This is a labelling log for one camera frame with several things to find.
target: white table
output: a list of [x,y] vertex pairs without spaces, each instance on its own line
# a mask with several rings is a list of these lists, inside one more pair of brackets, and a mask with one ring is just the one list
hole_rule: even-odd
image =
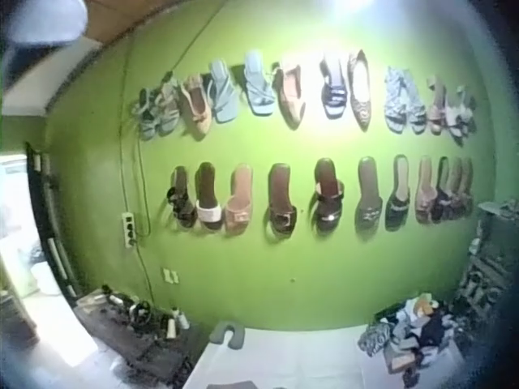
[[[366,326],[328,331],[246,329],[241,350],[209,344],[184,389],[252,381],[259,389],[402,389],[401,374],[389,374],[383,353],[369,358],[357,341]],[[421,370],[418,389],[435,387],[461,364],[454,344]]]

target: doorway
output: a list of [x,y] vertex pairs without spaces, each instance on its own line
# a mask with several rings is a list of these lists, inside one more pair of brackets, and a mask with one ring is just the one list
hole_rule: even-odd
[[37,347],[52,348],[72,367],[97,350],[62,295],[42,250],[25,155],[0,156],[0,259],[10,286],[36,324]]

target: electrical wire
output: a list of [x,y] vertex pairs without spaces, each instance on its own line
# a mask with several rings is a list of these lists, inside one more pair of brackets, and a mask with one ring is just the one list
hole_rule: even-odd
[[[205,29],[209,26],[209,24],[217,17],[217,15],[220,13],[224,5],[229,0],[224,0],[221,2],[220,6],[211,14],[211,16],[208,18],[207,22],[202,26],[202,28],[196,33],[196,35],[193,37],[191,42],[186,46],[182,54],[178,57],[178,60],[173,65],[172,71],[174,71],[178,65],[182,62],[182,60],[186,57],[187,53],[193,46],[193,44],[199,39],[199,37],[202,35],[202,33],[205,31]],[[124,63],[122,65],[122,79],[121,79],[121,96],[120,96],[120,107],[119,107],[119,128],[118,128],[118,140],[119,140],[119,174],[121,178],[121,187],[122,187],[122,197],[124,201],[124,208],[125,211],[130,211],[130,206],[128,202],[128,193],[126,188],[126,181],[124,178],[124,151],[122,147],[122,128],[123,128],[123,118],[124,118],[124,97],[126,94],[126,84],[127,84],[127,76],[128,76],[128,65],[130,63],[131,53],[133,52],[133,45],[134,45],[134,33],[132,33],[129,37],[128,42],[128,50],[125,55]],[[148,231],[145,234],[139,234],[137,231],[135,231],[135,235],[137,237],[149,237],[152,234],[152,222],[151,222],[151,216],[149,212],[149,206],[148,206],[148,190],[146,186],[146,177],[144,174],[144,163],[143,163],[143,156],[140,148],[140,140],[137,139],[137,153],[139,157],[139,172],[140,172],[140,179],[143,186],[143,201],[144,201],[144,209],[146,212],[146,221],[148,224]],[[152,301],[153,305],[156,305],[155,303],[155,297],[153,295],[152,290],[152,282],[149,278],[148,269],[146,268],[146,265],[144,264],[143,256],[140,252],[139,243],[137,242],[135,244],[135,251],[137,253],[137,256],[139,257],[140,265],[143,268],[144,276],[146,278],[146,284],[148,286],[148,291],[150,295],[150,299]]]

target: power strip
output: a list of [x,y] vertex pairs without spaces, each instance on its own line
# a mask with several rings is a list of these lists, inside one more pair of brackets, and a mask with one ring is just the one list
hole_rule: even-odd
[[122,213],[122,233],[124,233],[124,246],[130,249],[136,243],[135,218],[131,212]]

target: green wall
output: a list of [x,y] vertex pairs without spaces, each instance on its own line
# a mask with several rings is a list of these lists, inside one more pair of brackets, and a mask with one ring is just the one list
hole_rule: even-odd
[[[213,123],[202,141],[182,124],[168,137],[141,144],[152,233],[140,240],[139,248],[159,306],[179,304],[207,324],[235,318],[250,327],[312,329],[365,323],[375,311],[418,291],[448,297],[465,265],[476,215],[421,226],[411,211],[399,232],[386,232],[381,220],[371,237],[357,235],[354,227],[357,164],[363,156],[377,161],[384,202],[392,190],[392,161],[399,153],[410,161],[413,199],[418,162],[425,154],[435,165],[441,156],[471,156],[474,201],[491,199],[494,193],[488,99],[471,50],[460,30],[437,17],[427,2],[412,3],[407,9],[373,6],[340,18],[311,0],[230,0],[201,32],[175,69],[177,77],[207,72],[214,58],[239,65],[245,52],[254,48],[263,51],[265,64],[278,61],[283,53],[303,53],[310,86],[307,112],[293,131],[279,112],[257,118],[242,102],[237,120],[222,126]],[[119,113],[123,107],[122,152],[130,209],[144,232],[136,129],[128,110],[141,87],[157,85],[177,62],[220,4],[189,2],[120,41],[70,86],[48,117],[45,146],[60,172],[64,231],[80,277],[90,289],[107,282],[148,298],[135,251],[123,246]],[[356,125],[349,105],[341,120],[329,121],[320,103],[322,50],[352,47],[365,50],[371,67],[373,118],[366,134]],[[427,103],[432,98],[426,85],[429,75],[441,75],[452,92],[461,83],[470,85],[478,100],[477,134],[459,147],[447,133],[437,137],[429,132],[414,135],[409,128],[402,135],[389,131],[383,108],[388,65],[409,67]],[[319,237],[311,229],[308,205],[315,163],[324,156],[335,161],[345,198],[339,227]],[[254,169],[254,213],[240,237],[227,237],[223,230],[205,233],[198,224],[186,233],[172,221],[165,203],[170,174],[176,165],[188,167],[192,197],[192,178],[205,160],[216,166],[221,203],[229,198],[234,167],[246,162]],[[263,224],[267,175],[276,162],[292,167],[291,199],[300,211],[293,236],[283,242],[268,240]],[[178,272],[179,285],[162,280],[163,267]]]
[[45,118],[39,116],[2,116],[0,153],[23,154],[25,142],[38,149],[43,145]]

